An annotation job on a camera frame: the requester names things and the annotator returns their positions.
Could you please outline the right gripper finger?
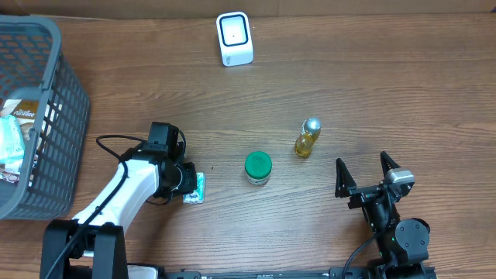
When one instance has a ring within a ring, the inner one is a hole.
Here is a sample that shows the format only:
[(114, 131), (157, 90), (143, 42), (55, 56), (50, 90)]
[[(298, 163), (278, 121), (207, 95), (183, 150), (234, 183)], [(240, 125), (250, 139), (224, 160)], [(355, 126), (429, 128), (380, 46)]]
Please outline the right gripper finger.
[(380, 158), (384, 178), (395, 177), (401, 167), (387, 154), (386, 151), (381, 152)]
[(335, 196), (337, 198), (346, 198), (351, 196), (357, 189), (357, 184), (348, 171), (345, 163), (341, 158), (336, 160), (336, 187)]

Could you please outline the small teal white box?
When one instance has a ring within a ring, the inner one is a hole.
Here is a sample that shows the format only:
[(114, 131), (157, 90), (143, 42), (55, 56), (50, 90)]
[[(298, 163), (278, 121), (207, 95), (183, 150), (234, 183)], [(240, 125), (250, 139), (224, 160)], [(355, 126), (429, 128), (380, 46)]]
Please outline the small teal white box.
[(197, 173), (197, 188), (192, 193), (183, 195), (183, 203), (197, 205), (205, 200), (206, 178), (202, 172)]

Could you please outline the yellow dish soap bottle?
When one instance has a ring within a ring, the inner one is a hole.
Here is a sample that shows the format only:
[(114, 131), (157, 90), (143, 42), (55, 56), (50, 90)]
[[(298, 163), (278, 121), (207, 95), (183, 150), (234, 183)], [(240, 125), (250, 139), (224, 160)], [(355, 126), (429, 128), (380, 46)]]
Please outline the yellow dish soap bottle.
[(300, 157), (309, 157), (312, 148), (321, 133), (321, 121), (319, 118), (306, 119), (301, 126), (301, 132), (295, 141), (294, 151)]

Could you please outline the green lid jar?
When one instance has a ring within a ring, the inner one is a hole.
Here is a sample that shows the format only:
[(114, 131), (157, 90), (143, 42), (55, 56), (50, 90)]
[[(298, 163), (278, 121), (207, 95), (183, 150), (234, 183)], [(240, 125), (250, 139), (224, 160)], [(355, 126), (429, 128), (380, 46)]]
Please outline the green lid jar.
[(272, 160), (267, 153), (255, 151), (246, 157), (244, 169), (251, 184), (263, 185), (270, 179)]

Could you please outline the red white packet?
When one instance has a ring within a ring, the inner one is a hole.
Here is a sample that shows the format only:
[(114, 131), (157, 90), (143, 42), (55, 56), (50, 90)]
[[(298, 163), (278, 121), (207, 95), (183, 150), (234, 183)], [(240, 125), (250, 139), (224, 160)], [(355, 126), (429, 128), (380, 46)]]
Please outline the red white packet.
[(21, 160), (10, 164), (1, 164), (1, 180), (11, 184), (18, 184), (21, 166)]

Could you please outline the brown snack packet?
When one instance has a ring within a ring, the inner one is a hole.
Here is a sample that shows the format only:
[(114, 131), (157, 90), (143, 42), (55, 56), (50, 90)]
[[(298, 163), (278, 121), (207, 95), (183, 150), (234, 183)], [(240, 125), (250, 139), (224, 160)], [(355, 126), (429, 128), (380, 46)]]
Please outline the brown snack packet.
[(8, 99), (4, 102), (1, 117), (12, 115), (20, 129), (27, 133), (34, 126), (39, 102), (26, 99)]

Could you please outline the teal white pouch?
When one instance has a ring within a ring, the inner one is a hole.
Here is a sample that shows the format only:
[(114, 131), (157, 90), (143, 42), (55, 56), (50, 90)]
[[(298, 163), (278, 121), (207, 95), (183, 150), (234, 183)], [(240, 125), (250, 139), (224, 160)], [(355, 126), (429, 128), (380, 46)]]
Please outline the teal white pouch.
[(1, 163), (10, 164), (21, 160), (24, 154), (24, 139), (16, 117), (1, 117)]

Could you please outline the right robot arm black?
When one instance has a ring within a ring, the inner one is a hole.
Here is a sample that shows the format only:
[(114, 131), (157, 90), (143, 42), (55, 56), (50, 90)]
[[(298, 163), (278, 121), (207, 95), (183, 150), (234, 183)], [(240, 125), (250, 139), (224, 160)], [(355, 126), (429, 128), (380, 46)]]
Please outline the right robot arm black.
[[(415, 183), (414, 174), (400, 167), (381, 152), (384, 179), (377, 185), (359, 188), (345, 163), (336, 160), (337, 198), (348, 198), (350, 209), (359, 208), (372, 231), (365, 243), (356, 248), (343, 267), (332, 267), (331, 278), (433, 279), (436, 271), (423, 262), (429, 258), (429, 224), (423, 219), (400, 219), (395, 204), (408, 195)], [(350, 265), (358, 253), (372, 242), (380, 257), (369, 260), (365, 267)]]

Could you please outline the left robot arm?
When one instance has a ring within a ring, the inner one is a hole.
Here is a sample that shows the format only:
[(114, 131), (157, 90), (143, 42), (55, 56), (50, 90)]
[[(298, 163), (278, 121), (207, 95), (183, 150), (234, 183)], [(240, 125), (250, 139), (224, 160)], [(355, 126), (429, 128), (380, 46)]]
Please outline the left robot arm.
[(114, 177), (71, 220), (54, 219), (43, 236), (40, 277), (176, 278), (163, 267), (128, 263), (125, 234), (150, 198), (167, 204), (198, 187), (193, 163), (184, 160), (187, 142), (179, 128), (153, 122), (147, 139), (119, 155)]

